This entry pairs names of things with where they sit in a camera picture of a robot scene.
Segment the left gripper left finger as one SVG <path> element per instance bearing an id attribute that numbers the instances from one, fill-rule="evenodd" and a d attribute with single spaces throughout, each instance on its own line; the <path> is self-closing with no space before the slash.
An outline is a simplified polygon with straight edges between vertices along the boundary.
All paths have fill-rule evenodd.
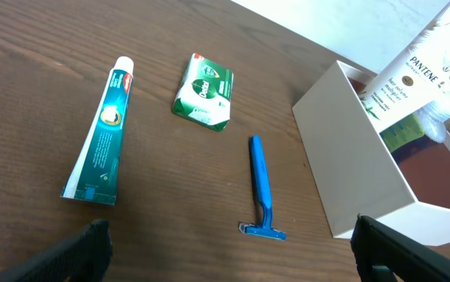
<path id="1" fill-rule="evenodd" d="M 78 233 L 0 271 L 0 281 L 101 281 L 113 255 L 109 222 L 97 219 Z"/>

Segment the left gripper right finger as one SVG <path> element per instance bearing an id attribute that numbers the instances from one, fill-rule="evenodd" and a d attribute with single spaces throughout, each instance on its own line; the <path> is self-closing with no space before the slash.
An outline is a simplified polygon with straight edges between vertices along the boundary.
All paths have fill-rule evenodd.
<path id="1" fill-rule="evenodd" d="M 367 215 L 351 237 L 362 281 L 450 281 L 450 259 Z"/>

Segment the white Pantene tube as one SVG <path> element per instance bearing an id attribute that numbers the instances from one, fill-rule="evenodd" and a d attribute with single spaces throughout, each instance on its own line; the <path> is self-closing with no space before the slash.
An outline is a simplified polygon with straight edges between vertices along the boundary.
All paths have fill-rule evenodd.
<path id="1" fill-rule="evenodd" d="M 450 2 L 358 94 L 376 132 L 382 132 L 450 92 Z"/>

